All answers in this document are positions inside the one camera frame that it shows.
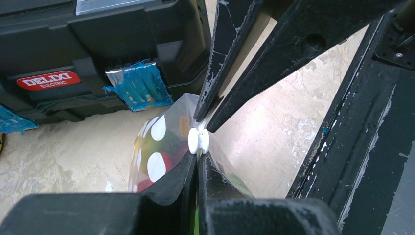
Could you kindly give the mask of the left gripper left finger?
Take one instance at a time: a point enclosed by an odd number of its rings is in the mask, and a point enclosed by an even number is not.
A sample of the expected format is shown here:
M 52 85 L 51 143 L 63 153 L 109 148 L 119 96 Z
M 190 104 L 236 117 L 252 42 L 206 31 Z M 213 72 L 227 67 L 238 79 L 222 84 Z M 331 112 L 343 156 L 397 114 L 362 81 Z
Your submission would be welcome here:
M 195 227 L 196 156 L 140 193 L 31 194 L 12 207 L 3 235 L 191 235 Z

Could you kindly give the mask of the clear zip top bag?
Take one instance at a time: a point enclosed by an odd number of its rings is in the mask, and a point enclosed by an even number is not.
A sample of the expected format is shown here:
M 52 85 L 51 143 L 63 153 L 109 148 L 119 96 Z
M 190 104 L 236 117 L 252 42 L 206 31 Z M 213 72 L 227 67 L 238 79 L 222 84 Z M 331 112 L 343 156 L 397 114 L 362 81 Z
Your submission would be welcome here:
M 135 192 L 140 164 L 154 152 L 168 152 L 173 168 L 150 187 L 138 192 L 139 235 L 193 235 L 198 232 L 198 159 L 188 148 L 198 96 L 182 95 L 161 114 L 145 122 L 136 137 L 128 190 Z

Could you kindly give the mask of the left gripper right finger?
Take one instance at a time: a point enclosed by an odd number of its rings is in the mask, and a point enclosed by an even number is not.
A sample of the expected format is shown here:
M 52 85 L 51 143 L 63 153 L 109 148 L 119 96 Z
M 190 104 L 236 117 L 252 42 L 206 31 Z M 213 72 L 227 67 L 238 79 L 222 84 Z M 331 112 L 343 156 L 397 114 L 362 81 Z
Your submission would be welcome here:
M 255 199 L 238 191 L 214 166 L 198 160 L 201 235 L 339 235 L 333 211 L 318 199 Z

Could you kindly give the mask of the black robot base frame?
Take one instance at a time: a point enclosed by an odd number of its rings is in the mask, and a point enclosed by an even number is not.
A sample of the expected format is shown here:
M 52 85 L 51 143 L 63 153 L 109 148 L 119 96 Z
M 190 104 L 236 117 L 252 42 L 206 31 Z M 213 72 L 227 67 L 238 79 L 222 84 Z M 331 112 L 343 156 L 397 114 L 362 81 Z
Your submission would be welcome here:
M 415 232 L 415 35 L 408 3 L 367 28 L 287 193 L 316 198 L 344 235 Z

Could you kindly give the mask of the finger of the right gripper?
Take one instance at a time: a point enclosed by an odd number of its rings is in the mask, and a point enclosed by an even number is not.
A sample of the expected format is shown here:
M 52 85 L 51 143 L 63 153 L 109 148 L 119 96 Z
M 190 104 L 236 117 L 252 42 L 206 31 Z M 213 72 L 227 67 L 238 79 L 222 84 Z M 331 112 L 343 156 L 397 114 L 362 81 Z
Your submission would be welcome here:
M 296 0 L 213 113 L 216 132 L 248 100 L 401 4 L 399 0 Z
M 205 120 L 266 27 L 266 1 L 219 0 L 210 57 L 194 113 Z

